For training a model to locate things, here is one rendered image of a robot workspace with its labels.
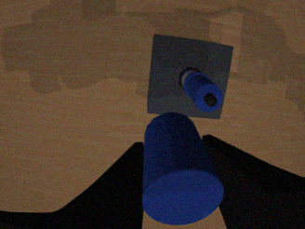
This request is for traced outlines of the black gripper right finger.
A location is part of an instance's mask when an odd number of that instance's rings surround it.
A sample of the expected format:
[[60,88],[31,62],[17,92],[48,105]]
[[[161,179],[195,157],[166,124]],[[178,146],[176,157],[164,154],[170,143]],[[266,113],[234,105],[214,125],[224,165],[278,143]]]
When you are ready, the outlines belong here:
[[202,141],[223,182],[227,229],[305,229],[304,177],[209,134]]

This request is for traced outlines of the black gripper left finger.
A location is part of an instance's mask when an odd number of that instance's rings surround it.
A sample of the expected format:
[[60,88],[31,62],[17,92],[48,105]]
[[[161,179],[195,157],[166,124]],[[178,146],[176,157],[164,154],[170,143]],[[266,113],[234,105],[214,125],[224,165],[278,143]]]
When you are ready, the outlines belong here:
[[85,191],[52,212],[0,211],[0,229],[142,229],[144,141],[135,141]]

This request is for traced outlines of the dark grey square block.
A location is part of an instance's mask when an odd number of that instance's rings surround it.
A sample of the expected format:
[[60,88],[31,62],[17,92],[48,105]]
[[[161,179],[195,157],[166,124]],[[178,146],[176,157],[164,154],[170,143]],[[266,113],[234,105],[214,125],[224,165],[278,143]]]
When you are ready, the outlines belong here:
[[[152,70],[148,97],[148,115],[179,114],[190,117],[217,118],[226,97],[233,47],[208,41],[166,35],[152,37]],[[205,74],[222,92],[216,111],[197,110],[181,84],[186,70]]]

